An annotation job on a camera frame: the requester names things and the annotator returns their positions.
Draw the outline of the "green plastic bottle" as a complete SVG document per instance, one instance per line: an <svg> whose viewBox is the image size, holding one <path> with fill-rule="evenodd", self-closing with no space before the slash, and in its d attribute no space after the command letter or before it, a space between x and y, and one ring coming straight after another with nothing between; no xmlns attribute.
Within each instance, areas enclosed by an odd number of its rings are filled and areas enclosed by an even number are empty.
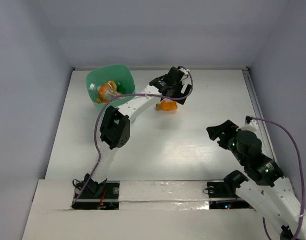
<svg viewBox="0 0 306 240"><path fill-rule="evenodd" d="M116 90L121 93L122 95L129 94L129 90L122 82L117 81L116 82Z"/></svg>

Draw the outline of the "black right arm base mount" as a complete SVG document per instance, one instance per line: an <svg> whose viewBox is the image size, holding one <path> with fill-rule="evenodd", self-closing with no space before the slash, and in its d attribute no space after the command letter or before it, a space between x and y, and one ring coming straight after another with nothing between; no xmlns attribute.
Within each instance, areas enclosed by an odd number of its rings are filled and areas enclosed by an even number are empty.
<svg viewBox="0 0 306 240"><path fill-rule="evenodd" d="M207 195L210 210L253 209L245 200L241 199L223 181L209 181L203 193Z"/></svg>

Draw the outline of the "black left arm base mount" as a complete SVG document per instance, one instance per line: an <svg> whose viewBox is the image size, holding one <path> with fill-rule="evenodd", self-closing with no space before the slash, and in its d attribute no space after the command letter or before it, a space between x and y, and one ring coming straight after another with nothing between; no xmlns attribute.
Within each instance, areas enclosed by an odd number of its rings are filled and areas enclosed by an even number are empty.
<svg viewBox="0 0 306 240"><path fill-rule="evenodd" d="M118 210L119 209L119 181L106 183L103 192L99 196L86 188L80 198L72 204L75 210Z"/></svg>

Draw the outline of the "orange juice bottle barcode label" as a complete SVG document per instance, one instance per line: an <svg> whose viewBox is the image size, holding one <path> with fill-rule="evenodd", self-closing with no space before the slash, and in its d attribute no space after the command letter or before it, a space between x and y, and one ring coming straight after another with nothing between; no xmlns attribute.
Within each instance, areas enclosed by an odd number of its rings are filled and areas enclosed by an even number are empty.
<svg viewBox="0 0 306 240"><path fill-rule="evenodd" d="M155 106L157 111L175 111L178 106L177 103L173 100L164 99L161 102L157 103Z"/></svg>

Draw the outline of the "orange label clear tea bottle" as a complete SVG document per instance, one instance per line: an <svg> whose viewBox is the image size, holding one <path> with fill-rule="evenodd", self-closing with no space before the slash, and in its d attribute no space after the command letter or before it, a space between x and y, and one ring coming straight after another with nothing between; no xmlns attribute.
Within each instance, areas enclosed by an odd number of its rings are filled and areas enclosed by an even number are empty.
<svg viewBox="0 0 306 240"><path fill-rule="evenodd" d="M88 89L90 90L91 94L94 96L95 99L103 98L110 100L113 97L121 95L121 93L116 90L116 82L113 80L108 81L107 83L102 85L96 85L94 83L91 83Z"/></svg>

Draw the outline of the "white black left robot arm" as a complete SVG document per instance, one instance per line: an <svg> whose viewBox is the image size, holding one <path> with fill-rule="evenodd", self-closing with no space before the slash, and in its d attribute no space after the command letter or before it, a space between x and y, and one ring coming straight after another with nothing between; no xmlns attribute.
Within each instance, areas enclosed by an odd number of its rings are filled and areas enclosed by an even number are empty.
<svg viewBox="0 0 306 240"><path fill-rule="evenodd" d="M126 103L117 107L108 103L103 107L94 129L98 159L84 178L83 191L94 198L102 195L114 156L130 139L131 123L140 114L164 99L184 104L193 90L192 82L184 84L185 77L191 77L189 69L172 67L167 74L153 79L142 92L130 94L131 99Z"/></svg>

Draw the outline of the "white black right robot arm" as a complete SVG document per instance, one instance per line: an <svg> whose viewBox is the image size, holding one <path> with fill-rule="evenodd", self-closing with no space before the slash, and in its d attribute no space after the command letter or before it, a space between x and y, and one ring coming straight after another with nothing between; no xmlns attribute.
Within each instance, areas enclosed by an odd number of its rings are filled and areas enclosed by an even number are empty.
<svg viewBox="0 0 306 240"><path fill-rule="evenodd" d="M222 181L226 195L247 202L267 221L282 240L306 240L306 209L304 199L295 196L290 180L277 162L262 152L257 137L256 117L246 117L245 125L231 120L206 131L210 140L229 150L243 171L234 170Z"/></svg>

